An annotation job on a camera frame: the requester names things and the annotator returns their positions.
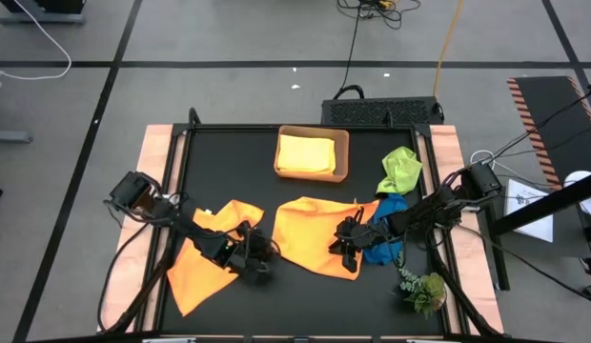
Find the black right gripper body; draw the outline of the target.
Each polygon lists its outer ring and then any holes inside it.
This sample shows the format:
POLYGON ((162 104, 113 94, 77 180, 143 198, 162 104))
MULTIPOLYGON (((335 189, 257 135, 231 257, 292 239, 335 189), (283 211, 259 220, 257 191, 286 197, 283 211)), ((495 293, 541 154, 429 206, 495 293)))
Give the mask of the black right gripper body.
POLYGON ((341 255, 342 266, 348 272, 356 272, 358 262, 356 255, 358 252, 372 248, 380 243, 389 242, 387 231, 381 224, 366 224, 362 222, 364 209, 359 208, 354 215, 346 216, 336 226, 336 240, 343 239, 348 241, 346 246, 349 253, 341 255))

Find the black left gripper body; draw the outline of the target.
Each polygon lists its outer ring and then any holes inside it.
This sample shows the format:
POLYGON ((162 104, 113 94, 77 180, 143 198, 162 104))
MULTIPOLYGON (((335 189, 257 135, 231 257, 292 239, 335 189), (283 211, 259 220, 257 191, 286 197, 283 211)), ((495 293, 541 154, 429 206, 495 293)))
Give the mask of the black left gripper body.
POLYGON ((249 284, 267 283, 279 255, 273 240, 257 228, 240 227, 236 232, 240 241, 233 254, 233 271, 249 284))

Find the orange microfiber towel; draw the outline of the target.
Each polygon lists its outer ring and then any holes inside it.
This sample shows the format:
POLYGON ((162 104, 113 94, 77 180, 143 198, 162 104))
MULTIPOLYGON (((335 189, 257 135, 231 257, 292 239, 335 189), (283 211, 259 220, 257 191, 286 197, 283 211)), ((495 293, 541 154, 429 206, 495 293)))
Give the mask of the orange microfiber towel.
POLYGON ((330 253, 329 247, 336 241, 340 222, 363 209, 361 222, 367 223, 378 205, 378 200, 359 204, 302 196, 277 208, 273 240, 283 258, 310 272, 356 280, 359 271, 349 272, 342 265, 342 256, 330 253))
MULTIPOLYGON (((217 213, 196 209, 191 219, 203 228, 226 232, 243 221, 248 221, 254 227, 261 221, 263 214, 264 211, 254 205, 231 200, 217 213)), ((221 269, 204 258, 190 239, 183 242, 167 276, 175 303, 183 316, 238 278, 236 273, 221 269)))

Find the yellow microfiber towel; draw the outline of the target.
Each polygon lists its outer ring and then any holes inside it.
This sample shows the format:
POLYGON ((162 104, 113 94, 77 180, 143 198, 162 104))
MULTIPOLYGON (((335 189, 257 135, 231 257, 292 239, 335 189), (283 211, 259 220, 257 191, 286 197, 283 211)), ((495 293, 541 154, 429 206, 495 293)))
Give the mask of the yellow microfiber towel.
POLYGON ((335 141, 281 134, 276 166, 288 172, 332 174, 336 169, 335 141))

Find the blue microfiber towel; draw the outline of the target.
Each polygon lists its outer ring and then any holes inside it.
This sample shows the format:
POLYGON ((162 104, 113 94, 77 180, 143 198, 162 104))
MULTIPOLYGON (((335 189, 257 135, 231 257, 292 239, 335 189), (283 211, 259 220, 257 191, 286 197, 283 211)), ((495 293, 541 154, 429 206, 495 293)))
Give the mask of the blue microfiber towel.
MULTIPOLYGON (((379 224, 382 217, 393 212, 403 212, 408 208, 406 199, 398 193, 387 193, 377 206, 372 217, 372 224, 379 224)), ((367 263, 376 265, 386 265, 397 260, 402 250, 402 240, 399 239, 392 243, 380 243, 364 251, 364 258, 367 263)))

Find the tan cardboard box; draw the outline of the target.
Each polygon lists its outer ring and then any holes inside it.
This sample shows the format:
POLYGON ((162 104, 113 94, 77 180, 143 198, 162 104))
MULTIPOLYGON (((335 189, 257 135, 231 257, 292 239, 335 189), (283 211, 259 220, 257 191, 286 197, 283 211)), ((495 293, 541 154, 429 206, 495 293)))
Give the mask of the tan cardboard box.
POLYGON ((281 150, 280 139, 277 139, 274 170, 280 177, 339 183, 342 182, 348 175, 350 135, 346 130, 329 129, 325 127, 282 125, 278 128, 278 133, 304 138, 331 139, 335 143, 334 153, 336 161, 336 168, 332 174, 314 174, 305 171, 282 170, 277 165, 279 153, 281 150))

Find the artificial green plant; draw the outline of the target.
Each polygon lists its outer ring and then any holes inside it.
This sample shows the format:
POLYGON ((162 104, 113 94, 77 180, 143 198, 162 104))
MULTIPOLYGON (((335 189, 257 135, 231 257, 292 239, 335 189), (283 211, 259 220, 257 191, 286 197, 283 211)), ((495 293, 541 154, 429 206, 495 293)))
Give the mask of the artificial green plant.
POLYGON ((404 300, 414 306, 414 311, 425 318, 439 311, 447 296, 444 279, 436 272, 424 275, 410 272, 403 252, 398 255, 397 265, 401 278, 397 289, 405 293, 404 300))

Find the black computer case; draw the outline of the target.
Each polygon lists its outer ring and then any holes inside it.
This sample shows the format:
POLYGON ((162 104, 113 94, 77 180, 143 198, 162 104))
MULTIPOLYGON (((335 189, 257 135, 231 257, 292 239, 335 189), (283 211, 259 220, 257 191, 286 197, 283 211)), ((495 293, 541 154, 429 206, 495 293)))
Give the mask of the black computer case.
POLYGON ((442 125, 443 109, 435 97, 324 100, 323 125, 442 125))

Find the white paper sheet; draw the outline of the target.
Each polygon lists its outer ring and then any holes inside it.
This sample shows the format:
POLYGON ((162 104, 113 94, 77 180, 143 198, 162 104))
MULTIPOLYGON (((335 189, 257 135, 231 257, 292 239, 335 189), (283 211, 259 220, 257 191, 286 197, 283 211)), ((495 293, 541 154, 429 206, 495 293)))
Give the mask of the white paper sheet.
POLYGON ((542 200, 549 192, 541 191, 527 186, 514 179, 508 179, 505 186, 503 200, 503 214, 509 216, 525 209, 527 222, 515 228, 515 232, 552 243, 554 241, 554 217, 552 214, 539 217, 536 221, 530 221, 532 214, 529 206, 542 200))

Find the black metal beam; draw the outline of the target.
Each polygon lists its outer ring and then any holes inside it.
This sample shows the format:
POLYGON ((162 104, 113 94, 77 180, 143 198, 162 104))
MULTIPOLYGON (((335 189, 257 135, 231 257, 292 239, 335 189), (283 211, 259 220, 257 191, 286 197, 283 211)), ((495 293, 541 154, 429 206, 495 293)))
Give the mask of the black metal beam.
MULTIPOLYGON (((529 206, 530 213, 532 214, 530 221, 536 221, 539 217, 559 212, 589 197, 591 197, 591 186, 586 186, 583 182, 578 182, 561 191, 553 192, 529 206)), ((501 235, 514 231, 516 227, 526 224, 527 219, 525 216, 525 209, 522 209, 518 213, 504 216, 490 226, 490 233, 501 235)))

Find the black mat with striped edges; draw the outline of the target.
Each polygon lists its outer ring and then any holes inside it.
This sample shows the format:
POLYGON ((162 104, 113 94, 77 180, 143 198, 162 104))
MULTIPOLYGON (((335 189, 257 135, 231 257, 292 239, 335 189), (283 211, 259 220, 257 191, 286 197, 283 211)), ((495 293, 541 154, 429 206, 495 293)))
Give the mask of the black mat with striped edges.
POLYGON ((569 76, 517 77, 507 80, 547 187, 559 190, 566 177, 591 172, 591 107, 569 76))

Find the white round object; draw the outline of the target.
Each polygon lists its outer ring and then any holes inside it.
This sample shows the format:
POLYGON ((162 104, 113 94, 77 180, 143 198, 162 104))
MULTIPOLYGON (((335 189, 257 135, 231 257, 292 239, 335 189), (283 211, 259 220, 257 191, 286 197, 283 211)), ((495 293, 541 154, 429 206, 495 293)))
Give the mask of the white round object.
MULTIPOLYGON (((585 179, 586 177, 588 177, 590 175, 591 175, 591 171, 573 171, 566 176, 562 185, 566 188, 566 187, 571 186, 579 181, 582 181, 583 179, 585 179)), ((580 202, 580 206, 584 212, 591 214, 591 197, 582 200, 580 202)))

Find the gray floor bar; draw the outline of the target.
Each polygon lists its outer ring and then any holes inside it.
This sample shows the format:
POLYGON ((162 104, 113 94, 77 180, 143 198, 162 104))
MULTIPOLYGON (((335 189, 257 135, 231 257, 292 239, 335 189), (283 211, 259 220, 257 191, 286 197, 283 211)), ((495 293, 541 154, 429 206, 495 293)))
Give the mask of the gray floor bar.
POLYGON ((33 138, 25 131, 0 131, 0 143, 31 143, 33 138))

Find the gray furniture foot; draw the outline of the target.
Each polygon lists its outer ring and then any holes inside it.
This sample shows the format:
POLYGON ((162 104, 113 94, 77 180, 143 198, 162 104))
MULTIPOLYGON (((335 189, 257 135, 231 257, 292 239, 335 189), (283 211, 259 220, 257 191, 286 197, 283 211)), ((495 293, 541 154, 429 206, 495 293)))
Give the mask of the gray furniture foot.
POLYGON ((10 24, 75 24, 83 25, 82 14, 87 0, 0 0, 8 14, 0 16, 1 25, 10 24))

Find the black metal table frame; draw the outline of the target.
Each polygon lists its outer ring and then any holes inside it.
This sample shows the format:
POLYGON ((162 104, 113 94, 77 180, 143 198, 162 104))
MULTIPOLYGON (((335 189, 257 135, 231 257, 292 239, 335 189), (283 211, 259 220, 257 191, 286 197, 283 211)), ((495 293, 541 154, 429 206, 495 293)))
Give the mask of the black metal table frame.
MULTIPOLYGON (((350 128, 346 178, 338 183, 278 176, 273 168, 278 125, 176 124, 173 136, 184 140, 174 164, 177 187, 203 209, 217 210, 240 200, 264 212, 260 228, 271 232, 277 208, 302 196, 339 202, 372 200, 382 178, 381 160, 389 151, 414 148, 411 126, 350 128)), ((461 309, 432 316, 414 311, 397 295, 397 271, 364 266, 355 281, 308 272, 276 260, 269 282, 236 280, 196 310, 182 315, 173 294, 163 287, 154 327, 197 340, 245 342, 354 337, 367 341, 397 336, 437 336, 464 329, 461 309)))

